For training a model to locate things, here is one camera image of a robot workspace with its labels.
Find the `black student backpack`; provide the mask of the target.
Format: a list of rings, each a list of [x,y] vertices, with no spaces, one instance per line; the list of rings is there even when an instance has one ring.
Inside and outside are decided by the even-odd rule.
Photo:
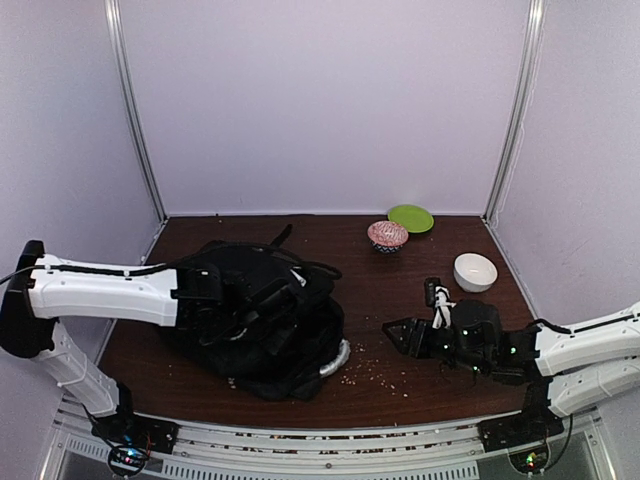
[[[341,272],[270,243],[214,240],[170,262],[178,302],[163,341],[259,398],[308,401],[348,360],[344,311],[332,297]]]

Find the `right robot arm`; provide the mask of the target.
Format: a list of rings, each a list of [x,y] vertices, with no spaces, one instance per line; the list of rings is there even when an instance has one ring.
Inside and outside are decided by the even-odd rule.
[[[528,385],[531,405],[512,423],[519,440],[535,440],[551,413],[567,417],[639,385],[637,304],[567,326],[537,319],[514,331],[503,328],[495,306],[476,300],[435,307],[435,318],[443,314],[449,323],[405,318],[382,330],[402,355]]]

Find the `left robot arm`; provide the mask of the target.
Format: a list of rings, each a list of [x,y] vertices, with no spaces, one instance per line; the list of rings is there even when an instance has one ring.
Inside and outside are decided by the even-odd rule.
[[[223,300],[222,271],[196,254],[144,268],[75,262],[28,241],[14,272],[2,278],[1,347],[30,359],[67,390],[123,444],[144,424],[131,394],[104,374],[71,338],[64,317],[132,320],[177,327]]]

